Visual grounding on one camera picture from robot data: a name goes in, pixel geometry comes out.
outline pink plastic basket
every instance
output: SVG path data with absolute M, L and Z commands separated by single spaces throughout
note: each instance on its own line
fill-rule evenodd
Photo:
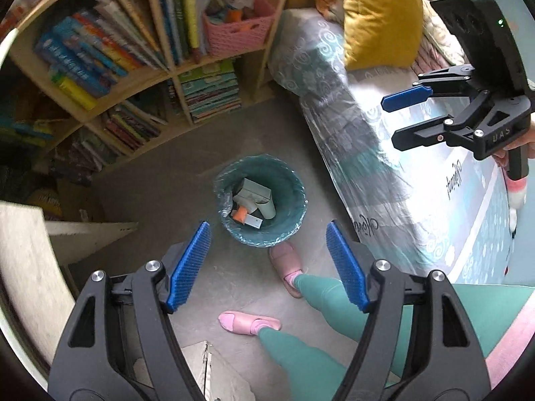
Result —
M 204 26 L 210 43 L 210 54 L 236 55 L 241 51 L 261 47 L 273 23 L 275 9 L 266 0 L 255 0 L 256 18 L 215 25 L 204 16 Z

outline plastic bag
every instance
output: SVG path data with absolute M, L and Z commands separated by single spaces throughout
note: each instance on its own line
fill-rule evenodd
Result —
M 232 195 L 243 178 L 271 189 L 277 214 L 264 220 L 260 229 L 237 223 L 228 215 Z M 301 227 L 308 200 L 303 184 L 288 164 L 274 156 L 247 156 L 227 166 L 214 180 L 218 212 L 223 226 L 238 241 L 252 247 L 272 247 L 295 234 Z

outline wooden bookshelf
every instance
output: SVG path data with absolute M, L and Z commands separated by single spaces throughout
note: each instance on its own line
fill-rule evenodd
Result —
M 275 29 L 285 0 L 270 0 L 276 8 L 276 18 L 266 42 L 261 46 L 244 49 L 238 53 L 231 53 L 225 56 L 207 55 L 204 56 L 199 63 L 189 60 L 180 66 L 175 66 L 172 59 L 171 47 L 165 33 L 163 14 L 159 0 L 148 0 L 154 26 L 156 27 L 157 37 L 168 68 L 164 71 L 144 66 L 143 68 L 131 71 L 126 77 L 112 87 L 108 95 L 99 98 L 97 100 L 97 105 L 90 111 L 85 110 L 75 101 L 64 95 L 61 90 L 50 81 L 48 64 L 41 60 L 33 51 L 34 46 L 42 33 L 42 26 L 49 14 L 47 10 L 52 8 L 58 1 L 60 0 L 42 0 L 31 12 L 28 13 L 28 15 L 19 23 L 19 34 L 15 39 L 9 54 L 10 58 L 21 71 L 72 117 L 67 121 L 61 122 L 61 124 L 57 126 L 54 139 L 49 140 L 46 143 L 46 146 L 42 148 L 37 159 L 43 159 L 63 140 L 82 126 L 85 126 L 93 133 L 97 134 L 104 142 L 113 146 L 124 155 L 119 158 L 116 164 L 106 167 L 105 170 L 100 173 L 102 174 L 110 170 L 115 170 L 125 162 L 143 155 L 156 146 L 159 146 L 172 138 L 178 137 L 189 130 L 198 128 L 215 117 L 223 115 L 225 112 L 216 113 L 199 122 L 193 123 L 180 84 L 179 76 L 185 72 L 199 68 L 200 66 L 215 63 L 226 58 L 243 57 L 243 64 L 241 65 L 242 74 L 241 77 L 239 77 L 240 98 L 243 107 L 266 100 L 272 96 L 269 87 L 262 84 L 262 79 L 266 61 L 275 36 Z M 105 130 L 101 119 L 99 118 L 101 113 L 113 108 L 113 106 L 132 95 L 166 80 L 172 80 L 184 113 L 179 116 L 168 116 L 169 125 L 159 126 L 162 131 L 159 137 L 151 139 L 136 151 L 132 151 Z

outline mattress cover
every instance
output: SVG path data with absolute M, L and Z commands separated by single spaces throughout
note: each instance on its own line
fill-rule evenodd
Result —
M 347 73 L 343 31 L 314 9 L 283 12 L 269 59 L 274 79 L 300 97 L 315 142 L 362 243 L 406 272 L 501 283 L 512 236 L 502 171 L 444 143 L 400 152 L 402 127 L 460 112 L 466 98 L 430 99 L 386 113 L 384 95 L 407 89 L 411 69 Z

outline green leggings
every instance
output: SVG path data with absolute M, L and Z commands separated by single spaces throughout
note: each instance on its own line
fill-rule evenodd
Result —
M 339 280 L 302 274 L 295 287 L 338 333 L 360 339 L 367 315 L 349 302 Z M 508 285 L 453 285 L 464 305 L 485 357 L 494 349 L 522 309 L 533 288 Z M 403 308 L 392 372 L 401 375 L 407 356 L 413 309 Z M 263 328 L 258 337 L 271 358 L 288 374 L 293 401 L 330 401 L 346 367 L 326 352 L 309 347 L 288 333 Z

